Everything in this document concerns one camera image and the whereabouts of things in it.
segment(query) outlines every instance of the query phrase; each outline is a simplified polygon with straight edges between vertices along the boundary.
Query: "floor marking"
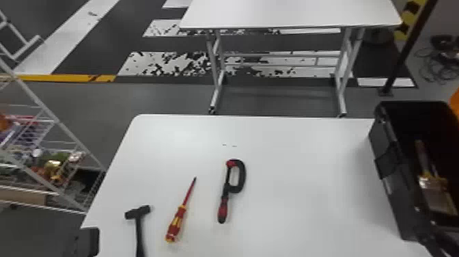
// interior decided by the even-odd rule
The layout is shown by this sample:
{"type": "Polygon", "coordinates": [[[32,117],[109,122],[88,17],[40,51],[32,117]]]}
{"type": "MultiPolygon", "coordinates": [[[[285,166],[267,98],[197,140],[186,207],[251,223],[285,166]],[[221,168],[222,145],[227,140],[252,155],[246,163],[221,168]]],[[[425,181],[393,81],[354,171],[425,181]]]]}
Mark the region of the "floor marking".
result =
{"type": "Polygon", "coordinates": [[[119,0],[89,0],[15,69],[16,74],[51,74],[119,0]]]}
{"type": "Polygon", "coordinates": [[[24,81],[41,82],[113,82],[116,75],[82,75],[82,74],[53,74],[53,75],[19,75],[24,81]]]}
{"type": "MultiPolygon", "coordinates": [[[[152,37],[186,37],[186,36],[203,36],[203,30],[180,31],[180,19],[158,19],[153,20],[150,26],[143,33],[144,38],[152,37]]],[[[250,30],[246,29],[222,29],[223,35],[288,35],[288,34],[307,34],[307,33],[340,33],[340,29],[264,29],[250,30]]]]}
{"type": "Polygon", "coordinates": [[[163,5],[163,9],[187,8],[190,6],[191,1],[192,0],[167,0],[163,5]]]}
{"type": "MultiPolygon", "coordinates": [[[[292,52],[270,52],[271,54],[307,54],[315,51],[292,51],[292,52]]],[[[339,51],[318,51],[317,53],[339,54],[339,51]]],[[[240,62],[241,57],[227,57],[227,63],[240,62]]],[[[246,62],[260,64],[307,64],[314,65],[315,57],[256,57],[246,59],[246,62]]],[[[322,65],[337,63],[336,57],[320,57],[317,62],[322,65]]],[[[253,75],[255,77],[319,77],[329,78],[335,68],[324,67],[240,67],[227,66],[229,76],[253,75]]],[[[132,52],[126,59],[124,65],[118,72],[118,76],[172,76],[172,77],[196,77],[204,76],[210,72],[210,62],[206,52],[197,51],[191,53],[176,52],[132,52]]]]}
{"type": "MultiPolygon", "coordinates": [[[[361,87],[383,87],[386,83],[386,78],[358,78],[357,82],[361,87]]],[[[397,78],[393,83],[393,87],[415,87],[414,82],[409,78],[397,78]]]]}

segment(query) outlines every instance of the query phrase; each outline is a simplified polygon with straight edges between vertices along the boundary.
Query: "white floor stripe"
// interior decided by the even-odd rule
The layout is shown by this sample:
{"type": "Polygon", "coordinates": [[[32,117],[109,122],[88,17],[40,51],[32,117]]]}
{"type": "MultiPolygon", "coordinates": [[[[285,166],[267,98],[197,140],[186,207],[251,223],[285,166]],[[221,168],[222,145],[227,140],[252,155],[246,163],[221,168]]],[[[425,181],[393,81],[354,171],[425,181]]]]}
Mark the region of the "white floor stripe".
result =
{"type": "MultiPolygon", "coordinates": [[[[313,51],[294,52],[271,52],[272,54],[285,55],[306,54],[313,51]]],[[[318,51],[318,53],[339,54],[339,51],[318,51]]],[[[240,62],[240,57],[228,57],[227,63],[240,62]]],[[[307,64],[314,65],[316,58],[304,57],[262,57],[260,63],[269,64],[307,64]]],[[[344,74],[344,66],[347,64],[347,56],[344,56],[343,66],[340,70],[344,74]]],[[[336,65],[337,58],[320,57],[318,63],[336,65]]],[[[231,75],[252,74],[255,77],[317,77],[329,78],[335,72],[335,68],[324,67],[289,67],[289,66],[254,66],[241,68],[227,66],[226,71],[231,75]]],[[[210,63],[205,52],[175,53],[175,52],[132,52],[118,72],[119,76],[183,76],[195,77],[210,73],[210,63]]]]}
{"type": "MultiPolygon", "coordinates": [[[[358,78],[357,82],[361,87],[382,87],[386,83],[386,78],[358,78]]],[[[394,87],[414,87],[414,82],[409,78],[397,78],[393,83],[394,87]]]]}
{"type": "MultiPolygon", "coordinates": [[[[178,19],[158,19],[153,20],[148,28],[143,33],[144,38],[150,37],[185,37],[185,36],[203,36],[204,32],[202,30],[194,31],[194,33],[187,33],[185,31],[180,31],[180,20],[178,19]]],[[[269,34],[330,34],[330,33],[340,33],[340,29],[269,29],[269,34]]],[[[244,35],[248,33],[253,33],[246,31],[245,29],[222,29],[222,34],[232,34],[232,35],[244,35]]]]}
{"type": "Polygon", "coordinates": [[[17,74],[51,74],[118,1],[89,0],[14,71],[17,74]]]}
{"type": "Polygon", "coordinates": [[[192,0],[167,0],[163,9],[167,8],[187,8],[190,6],[192,0]]]}

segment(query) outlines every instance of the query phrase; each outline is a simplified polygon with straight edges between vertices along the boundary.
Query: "black toolbox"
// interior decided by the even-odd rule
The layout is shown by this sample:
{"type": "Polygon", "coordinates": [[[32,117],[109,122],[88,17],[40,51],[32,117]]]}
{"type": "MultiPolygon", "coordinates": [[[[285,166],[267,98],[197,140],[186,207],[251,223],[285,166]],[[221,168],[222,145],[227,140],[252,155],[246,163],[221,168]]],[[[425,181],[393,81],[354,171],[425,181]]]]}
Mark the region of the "black toolbox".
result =
{"type": "Polygon", "coordinates": [[[405,240],[420,241],[426,222],[459,232],[459,217],[429,210],[419,186],[421,166],[414,141],[421,139],[451,198],[459,206],[459,122],[444,102],[387,101],[375,109],[369,134],[378,175],[405,240]]]}

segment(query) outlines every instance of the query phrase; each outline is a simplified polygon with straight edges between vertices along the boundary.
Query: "paintbrush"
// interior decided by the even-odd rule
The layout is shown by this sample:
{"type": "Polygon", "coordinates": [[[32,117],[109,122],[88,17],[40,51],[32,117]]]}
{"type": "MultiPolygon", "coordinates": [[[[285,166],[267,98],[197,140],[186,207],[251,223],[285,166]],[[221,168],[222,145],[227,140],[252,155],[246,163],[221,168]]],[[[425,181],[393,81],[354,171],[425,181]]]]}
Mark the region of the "paintbrush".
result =
{"type": "Polygon", "coordinates": [[[439,176],[435,165],[428,158],[424,143],[421,140],[416,140],[415,146],[422,169],[422,175],[418,176],[419,186],[422,189],[429,209],[457,216],[458,210],[448,192],[448,180],[439,176]]]}

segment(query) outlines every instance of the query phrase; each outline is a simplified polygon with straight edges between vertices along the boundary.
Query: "yellow and black hazard tape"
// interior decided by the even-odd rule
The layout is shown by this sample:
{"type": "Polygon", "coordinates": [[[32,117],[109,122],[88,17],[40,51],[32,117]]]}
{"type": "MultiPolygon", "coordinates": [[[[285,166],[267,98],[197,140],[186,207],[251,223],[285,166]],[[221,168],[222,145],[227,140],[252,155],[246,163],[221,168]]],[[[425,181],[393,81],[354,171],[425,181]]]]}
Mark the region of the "yellow and black hazard tape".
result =
{"type": "Polygon", "coordinates": [[[51,74],[18,75],[23,81],[39,82],[113,82],[116,75],[51,74]]]}
{"type": "Polygon", "coordinates": [[[428,0],[408,1],[401,14],[403,23],[393,32],[396,40],[406,40],[428,0]]]}

